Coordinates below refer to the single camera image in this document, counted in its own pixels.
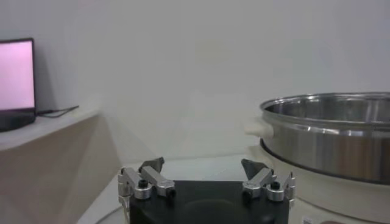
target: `black cable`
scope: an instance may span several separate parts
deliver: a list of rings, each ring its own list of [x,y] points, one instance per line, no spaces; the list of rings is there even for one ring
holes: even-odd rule
[[[79,107],[80,106],[74,106],[74,107],[69,107],[69,108],[61,109],[61,110],[43,110],[43,111],[38,111],[37,112],[37,116],[48,117],[48,118],[58,118],[58,117],[63,116],[65,114],[69,113],[70,111],[75,110],[75,109],[77,109]],[[60,113],[58,115],[47,115],[47,114],[58,113],[58,112],[62,112],[62,113]]]

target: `white pot handle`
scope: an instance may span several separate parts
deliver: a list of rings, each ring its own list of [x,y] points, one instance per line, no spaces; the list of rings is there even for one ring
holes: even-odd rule
[[[269,123],[265,122],[261,117],[254,117],[252,121],[244,124],[244,131],[247,135],[252,135],[260,138],[273,138],[274,128]]]

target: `silver clamp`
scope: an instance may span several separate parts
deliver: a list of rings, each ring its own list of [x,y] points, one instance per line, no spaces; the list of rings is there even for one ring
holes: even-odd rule
[[[123,167],[118,172],[118,194],[119,202],[122,204],[126,223],[130,223],[129,199],[132,195],[139,200],[151,197],[152,185],[143,180],[132,168]]]
[[[142,167],[141,176],[156,187],[157,194],[159,196],[166,197],[168,199],[176,196],[175,182],[167,180],[151,166]]]
[[[267,198],[271,201],[283,201],[286,197],[291,204],[294,203],[296,194],[295,177],[291,172],[289,175],[277,177],[276,180],[267,184]]]
[[[119,196],[129,197],[134,195],[139,200],[151,197],[152,185],[143,180],[134,169],[124,167],[119,172]]]
[[[271,169],[261,169],[251,180],[243,182],[244,199],[251,200],[260,197],[263,186],[272,183],[275,178]]]

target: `pink screen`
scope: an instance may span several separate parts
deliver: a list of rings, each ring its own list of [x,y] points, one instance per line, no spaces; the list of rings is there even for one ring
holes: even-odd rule
[[[32,42],[0,43],[0,110],[34,106]]]

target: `stainless steel pot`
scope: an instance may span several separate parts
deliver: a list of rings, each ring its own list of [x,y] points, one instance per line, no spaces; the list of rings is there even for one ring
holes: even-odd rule
[[[390,93],[328,93],[261,104],[247,132],[274,157],[315,172],[390,185]]]

